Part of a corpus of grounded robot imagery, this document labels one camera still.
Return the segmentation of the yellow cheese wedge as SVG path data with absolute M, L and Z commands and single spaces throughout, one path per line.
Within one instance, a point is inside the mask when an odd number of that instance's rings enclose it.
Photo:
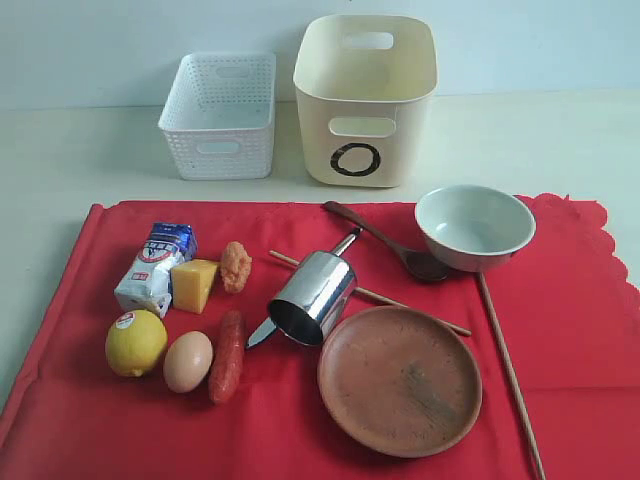
M 205 259 L 194 259 L 170 270 L 173 307 L 201 314 L 208 302 L 219 264 Z

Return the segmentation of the blue white milk carton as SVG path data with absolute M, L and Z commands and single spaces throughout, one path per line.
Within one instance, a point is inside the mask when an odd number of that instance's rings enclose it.
M 172 302 L 171 270 L 193 259 L 196 235 L 188 224 L 156 222 L 114 295 L 124 311 L 144 309 L 160 319 Z

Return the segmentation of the wooden chopstick under cup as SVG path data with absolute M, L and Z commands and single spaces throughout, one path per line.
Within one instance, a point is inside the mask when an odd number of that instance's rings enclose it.
M 288 264 L 288 265 L 290 265 L 292 267 L 298 267 L 299 266 L 299 261 L 298 260 L 295 260 L 295 259 L 293 259 L 293 258 L 291 258 L 291 257 L 289 257 L 287 255 L 284 255 L 284 254 L 282 254 L 280 252 L 277 252 L 275 250 L 270 250 L 268 252 L 268 254 L 270 256 L 280 260 L 280 261 L 285 262 L 286 264 Z M 361 296 L 365 296 L 365 297 L 367 297 L 369 299 L 373 299 L 376 302 L 384 304 L 384 305 L 393 305 L 393 306 L 397 306 L 397 307 L 407 308 L 407 305 L 405 305 L 405 304 L 403 304 L 401 302 L 393 300 L 393 299 L 391 299 L 389 297 L 386 297 L 384 295 L 380 295 L 380 294 L 378 294 L 376 292 L 373 292 L 373 291 L 371 291 L 369 289 L 366 289 L 366 288 L 363 288 L 363 287 L 356 287 L 354 289 L 354 291 L 357 294 L 361 295 Z M 436 317 L 436 320 L 441 321 L 443 324 L 448 326 L 450 329 L 452 329 L 458 335 L 465 336 L 465 337 L 470 337 L 471 336 L 471 331 L 466 329 L 466 328 L 463 328 L 463 327 L 460 327 L 460 326 L 458 326 L 456 324 L 453 324 L 451 322 L 442 320 L 442 319 L 440 319 L 438 317 Z

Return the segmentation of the orange fried chicken nugget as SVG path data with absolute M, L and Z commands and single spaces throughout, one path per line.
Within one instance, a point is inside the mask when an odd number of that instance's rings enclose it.
M 227 293 L 240 293 L 251 272 L 252 258 L 238 241 L 227 244 L 221 255 L 220 269 L 224 289 Z

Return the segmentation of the brown egg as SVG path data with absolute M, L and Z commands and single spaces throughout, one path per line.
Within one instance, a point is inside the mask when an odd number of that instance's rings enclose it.
M 164 380 L 175 393 L 194 390 L 204 379 L 213 360 L 213 346 L 200 331 L 179 336 L 169 347 L 163 364 Z

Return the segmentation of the brown clay plate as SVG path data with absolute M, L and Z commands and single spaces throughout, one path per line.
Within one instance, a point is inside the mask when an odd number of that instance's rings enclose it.
M 405 307 L 373 307 L 343 320 L 323 345 L 317 381 L 346 434 L 400 458 L 453 447 L 482 405 L 470 349 L 443 322 Z

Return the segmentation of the yellow lemon with sticker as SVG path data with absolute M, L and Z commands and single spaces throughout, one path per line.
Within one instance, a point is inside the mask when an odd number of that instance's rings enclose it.
M 147 310 L 122 314 L 109 328 L 105 341 L 106 360 L 122 377 L 141 377 L 151 372 L 168 343 L 162 320 Z

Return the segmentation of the red cloth table mat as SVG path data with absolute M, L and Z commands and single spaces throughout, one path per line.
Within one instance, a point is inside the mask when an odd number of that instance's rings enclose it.
M 486 274 L 546 474 L 551 479 L 639 475 L 639 292 L 614 256 L 606 210 L 553 194 L 527 198 L 537 231 Z M 349 224 L 314 204 L 126 201 L 94 205 L 1 416 L 5 479 L 528 479 L 528 448 L 475 279 L 414 281 L 379 241 L 347 252 L 359 282 L 468 328 L 483 380 L 470 433 L 451 449 L 391 458 L 351 439 L 316 384 L 318 351 L 275 335 L 249 351 L 240 387 L 216 406 L 205 387 L 180 395 L 160 371 L 115 375 L 105 339 L 121 310 L 116 284 L 156 222 L 188 224 L 198 255 L 237 240 L 252 257 L 245 289 L 216 288 L 200 315 L 172 310 L 171 338 L 215 335 L 239 310 L 259 325 L 294 258 L 326 249 Z

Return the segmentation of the cream plastic bin black circle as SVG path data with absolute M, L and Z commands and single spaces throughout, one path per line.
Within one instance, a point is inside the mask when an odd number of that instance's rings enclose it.
M 312 21 L 293 74 L 307 172 L 330 185 L 400 185 L 419 156 L 437 81 L 432 31 L 419 19 Z

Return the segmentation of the white ceramic bowl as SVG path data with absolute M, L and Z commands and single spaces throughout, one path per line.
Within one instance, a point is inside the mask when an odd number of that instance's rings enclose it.
M 536 233 L 532 211 L 513 195 L 479 185 L 433 190 L 414 217 L 436 259 L 464 272 L 506 264 Z

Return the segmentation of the brown wooden spoon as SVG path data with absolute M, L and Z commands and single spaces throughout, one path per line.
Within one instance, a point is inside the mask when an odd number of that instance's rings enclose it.
M 433 283 L 445 280 L 448 277 L 450 268 L 429 251 L 413 250 L 400 245 L 378 228 L 365 221 L 354 210 L 336 201 L 327 201 L 322 204 L 322 208 L 352 222 L 373 235 L 376 239 L 382 241 L 394 252 L 408 273 L 416 280 Z

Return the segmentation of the white perforated plastic basket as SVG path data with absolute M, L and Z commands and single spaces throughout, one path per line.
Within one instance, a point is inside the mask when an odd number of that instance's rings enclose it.
M 275 80 L 271 52 L 195 52 L 181 59 L 158 121 L 181 178 L 271 173 Z

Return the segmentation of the wooden chopstick right side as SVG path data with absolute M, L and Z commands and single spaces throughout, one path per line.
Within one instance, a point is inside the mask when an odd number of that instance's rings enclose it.
M 533 430 L 533 426 L 529 417 L 528 409 L 524 396 L 521 391 L 519 380 L 514 369 L 512 359 L 508 350 L 504 334 L 502 332 L 501 324 L 496 313 L 496 309 L 493 304 L 491 293 L 483 273 L 476 274 L 481 296 L 484 302 L 485 309 L 489 318 L 489 322 L 495 337 L 498 352 L 501 357 L 501 361 L 506 373 L 507 381 L 511 389 L 512 396 L 514 398 L 517 412 L 521 425 L 524 430 L 524 434 L 528 443 L 530 456 L 536 470 L 536 479 L 546 479 L 546 472 L 541 459 L 537 439 Z

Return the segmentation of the red sausage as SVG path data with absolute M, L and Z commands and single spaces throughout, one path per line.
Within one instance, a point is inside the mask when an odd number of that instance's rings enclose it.
M 223 315 L 217 337 L 208 390 L 210 400 L 218 405 L 236 392 L 243 370 L 246 326 L 242 314 L 231 310 Z

